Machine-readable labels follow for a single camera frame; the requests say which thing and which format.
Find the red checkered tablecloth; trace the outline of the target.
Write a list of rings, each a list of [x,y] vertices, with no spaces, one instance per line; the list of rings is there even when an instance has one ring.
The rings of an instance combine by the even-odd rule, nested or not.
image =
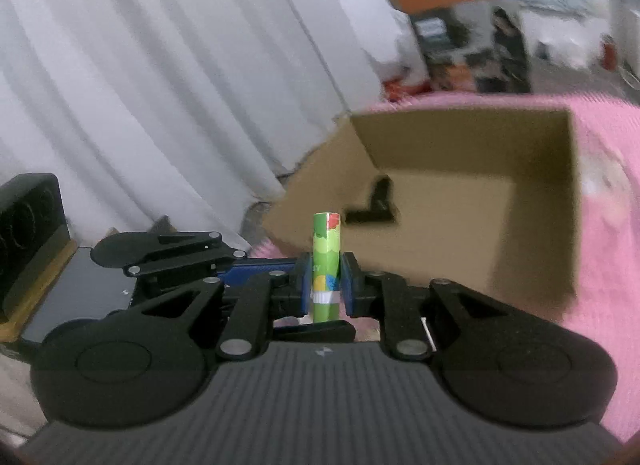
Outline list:
[[[604,95],[450,93],[372,112],[431,108],[567,110],[577,153],[579,240],[575,295],[551,319],[597,341],[613,358],[618,385],[604,425],[620,439],[639,428],[639,111]]]

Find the brown cardboard box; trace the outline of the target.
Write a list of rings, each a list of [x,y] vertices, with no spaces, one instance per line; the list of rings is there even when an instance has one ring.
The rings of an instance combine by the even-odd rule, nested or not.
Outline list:
[[[567,110],[431,108],[344,118],[262,222],[308,251],[318,212],[362,209],[390,179],[387,224],[344,224],[361,268],[447,279],[546,319],[575,295],[577,153]]]

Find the white curtain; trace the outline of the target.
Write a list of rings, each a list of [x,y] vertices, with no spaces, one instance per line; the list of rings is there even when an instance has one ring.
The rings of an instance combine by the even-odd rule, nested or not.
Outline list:
[[[1,177],[58,177],[76,240],[250,247],[248,208],[399,65],[387,0],[1,0]]]

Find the green patterned tube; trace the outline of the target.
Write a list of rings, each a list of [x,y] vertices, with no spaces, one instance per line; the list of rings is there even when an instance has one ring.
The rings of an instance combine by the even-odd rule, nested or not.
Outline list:
[[[318,212],[312,222],[312,319],[314,323],[340,317],[341,215]]]

